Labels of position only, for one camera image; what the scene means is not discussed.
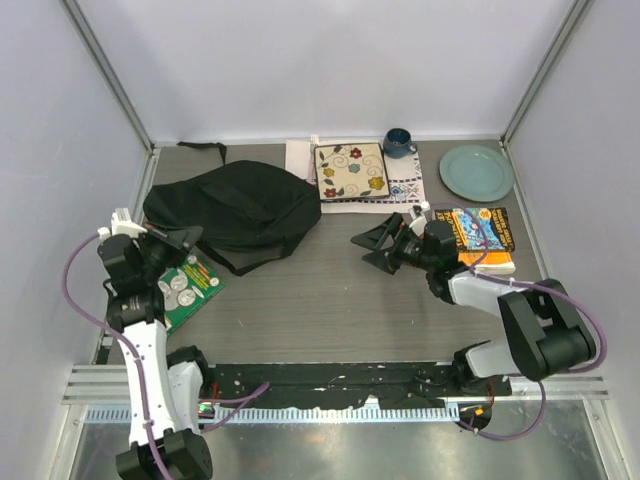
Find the black student backpack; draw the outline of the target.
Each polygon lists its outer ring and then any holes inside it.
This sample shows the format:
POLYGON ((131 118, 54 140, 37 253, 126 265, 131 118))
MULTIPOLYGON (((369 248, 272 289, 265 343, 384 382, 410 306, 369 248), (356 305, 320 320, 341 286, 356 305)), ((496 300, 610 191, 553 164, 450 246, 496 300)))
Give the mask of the black student backpack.
POLYGON ((320 220, 317 188, 294 174, 258 161, 229 163, 227 147, 219 142, 178 145, 216 149, 222 165, 152 187, 143 203, 144 215, 161 228, 200 226, 197 248, 232 274, 243 276, 291 256, 320 220))

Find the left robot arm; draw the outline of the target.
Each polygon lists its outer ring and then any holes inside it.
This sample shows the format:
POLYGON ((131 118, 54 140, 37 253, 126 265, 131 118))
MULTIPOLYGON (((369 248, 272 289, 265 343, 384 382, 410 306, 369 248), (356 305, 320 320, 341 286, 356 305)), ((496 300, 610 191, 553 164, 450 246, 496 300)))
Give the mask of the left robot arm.
POLYGON ((97 253, 108 274, 106 322, 125 358, 131 426, 116 457, 122 479, 209 479, 213 462, 198 425, 198 399, 213 375, 195 346, 168 353, 164 295, 158 285, 199 240, 198 226, 135 227, 103 239, 97 253))

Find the green coin collecting book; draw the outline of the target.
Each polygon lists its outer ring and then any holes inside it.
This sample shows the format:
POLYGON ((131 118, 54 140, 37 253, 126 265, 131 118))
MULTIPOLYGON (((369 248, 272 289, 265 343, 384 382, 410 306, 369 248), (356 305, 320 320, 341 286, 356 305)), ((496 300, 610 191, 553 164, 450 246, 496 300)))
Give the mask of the green coin collecting book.
POLYGON ((167 335, 172 335, 225 286, 201 252, 191 253, 179 267, 168 269, 159 279, 164 296, 167 335))

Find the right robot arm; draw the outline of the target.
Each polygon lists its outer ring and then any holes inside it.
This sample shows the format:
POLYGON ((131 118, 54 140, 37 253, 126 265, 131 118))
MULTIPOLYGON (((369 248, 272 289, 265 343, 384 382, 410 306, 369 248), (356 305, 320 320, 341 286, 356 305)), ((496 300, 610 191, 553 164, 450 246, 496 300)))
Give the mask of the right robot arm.
POLYGON ((394 274, 403 264, 419 268, 436 298, 501 320, 503 340, 455 352, 451 380, 457 391, 472 395, 488 378, 510 374, 542 381, 595 359, 596 341, 559 281, 484 278, 459 261, 449 223, 428 220, 421 225, 423 232, 417 234, 401 214, 394 213, 351 241, 366 249, 364 261, 379 270, 394 274))

